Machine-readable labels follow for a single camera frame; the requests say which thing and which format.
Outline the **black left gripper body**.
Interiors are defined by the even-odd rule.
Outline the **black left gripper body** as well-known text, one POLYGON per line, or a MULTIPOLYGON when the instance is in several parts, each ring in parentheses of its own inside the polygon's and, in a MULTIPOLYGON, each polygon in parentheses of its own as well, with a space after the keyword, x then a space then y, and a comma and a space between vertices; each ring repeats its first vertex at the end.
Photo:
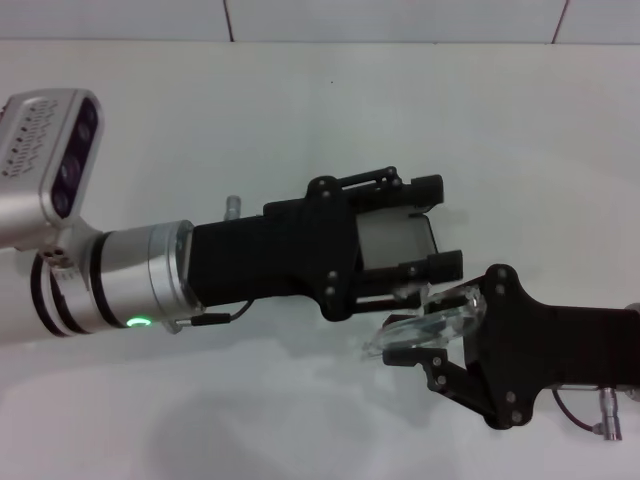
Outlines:
POLYGON ((346 192, 320 177, 304 197, 269 204, 260 216, 195 227, 187 279, 207 307, 305 296, 340 322, 355 310, 359 251, 346 192))

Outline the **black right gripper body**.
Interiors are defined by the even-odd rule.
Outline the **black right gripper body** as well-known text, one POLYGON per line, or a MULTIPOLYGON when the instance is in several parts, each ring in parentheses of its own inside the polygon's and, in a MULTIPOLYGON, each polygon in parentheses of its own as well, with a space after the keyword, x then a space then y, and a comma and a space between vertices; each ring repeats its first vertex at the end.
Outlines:
POLYGON ((638 386, 638 311, 542 303, 506 264, 489 267, 468 284, 478 288, 486 310, 463 340, 475 387, 465 405, 490 427, 526 425, 545 389, 638 386))

